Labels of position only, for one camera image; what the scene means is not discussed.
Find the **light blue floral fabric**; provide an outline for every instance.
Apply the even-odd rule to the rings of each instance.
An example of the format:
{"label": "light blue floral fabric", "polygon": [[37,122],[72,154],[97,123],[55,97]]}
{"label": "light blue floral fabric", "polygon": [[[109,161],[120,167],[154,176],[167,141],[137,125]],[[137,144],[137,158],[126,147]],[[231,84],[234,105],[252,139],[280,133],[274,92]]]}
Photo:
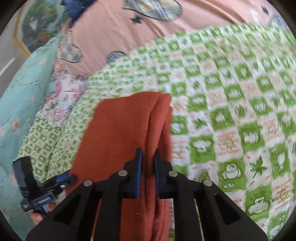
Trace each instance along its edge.
{"label": "light blue floral fabric", "polygon": [[60,35],[34,51],[0,99],[0,209],[23,239],[33,222],[29,214],[21,210],[12,162],[45,98],[59,40]]}

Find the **silver rivet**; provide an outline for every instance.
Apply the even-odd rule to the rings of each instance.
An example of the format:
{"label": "silver rivet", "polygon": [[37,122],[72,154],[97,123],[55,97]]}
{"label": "silver rivet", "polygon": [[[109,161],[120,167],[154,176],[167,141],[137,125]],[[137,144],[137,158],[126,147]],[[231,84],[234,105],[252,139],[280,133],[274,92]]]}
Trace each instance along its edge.
{"label": "silver rivet", "polygon": [[85,185],[86,187],[91,186],[91,185],[92,185],[92,180],[89,180],[89,179],[85,180],[85,181],[83,182],[83,185]]}
{"label": "silver rivet", "polygon": [[121,170],[118,172],[118,175],[120,175],[121,177],[125,177],[128,174],[128,172],[126,170]]}
{"label": "silver rivet", "polygon": [[178,173],[176,171],[170,171],[168,173],[171,177],[176,177],[178,175]]}
{"label": "silver rivet", "polygon": [[213,184],[213,182],[209,179],[204,180],[204,185],[207,187],[210,187]]}

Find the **pink fabric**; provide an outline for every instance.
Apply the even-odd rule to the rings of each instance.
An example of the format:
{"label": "pink fabric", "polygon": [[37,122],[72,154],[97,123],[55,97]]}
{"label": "pink fabric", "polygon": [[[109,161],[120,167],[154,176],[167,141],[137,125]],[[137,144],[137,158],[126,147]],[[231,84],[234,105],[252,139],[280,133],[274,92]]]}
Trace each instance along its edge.
{"label": "pink fabric", "polygon": [[[266,0],[177,0],[182,15],[174,21],[159,21],[135,11],[123,9],[124,0],[98,0],[69,30],[71,43],[80,48],[78,63],[57,59],[55,70],[90,76],[104,67],[112,51],[129,53],[132,49],[175,32],[231,23],[268,24],[278,14]],[[131,19],[139,16],[141,24]]]}

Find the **fabric fold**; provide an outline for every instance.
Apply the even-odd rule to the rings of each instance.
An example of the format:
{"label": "fabric fold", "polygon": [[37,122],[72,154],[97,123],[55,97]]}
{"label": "fabric fold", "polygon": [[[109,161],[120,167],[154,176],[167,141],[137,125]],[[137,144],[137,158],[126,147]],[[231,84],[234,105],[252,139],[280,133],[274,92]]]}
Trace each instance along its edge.
{"label": "fabric fold", "polygon": [[140,92],[129,97],[107,99],[93,115],[71,174],[97,182],[121,170],[136,148],[143,150],[140,195],[124,199],[121,240],[167,240],[169,208],[167,200],[155,195],[153,155],[160,148],[163,159],[171,161],[171,96],[159,92]]}

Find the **star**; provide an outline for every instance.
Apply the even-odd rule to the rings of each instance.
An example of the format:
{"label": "star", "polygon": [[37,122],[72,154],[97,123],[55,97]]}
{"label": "star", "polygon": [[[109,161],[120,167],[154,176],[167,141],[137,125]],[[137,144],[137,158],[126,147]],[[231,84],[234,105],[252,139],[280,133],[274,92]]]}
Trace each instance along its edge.
{"label": "star", "polygon": [[264,7],[261,6],[261,8],[262,8],[263,12],[266,13],[269,16],[269,11],[266,9],[266,7],[265,6]]}
{"label": "star", "polygon": [[130,20],[133,21],[133,24],[137,24],[137,23],[142,24],[141,23],[141,19],[142,18],[140,18],[139,16],[135,15],[135,18],[131,18]]}

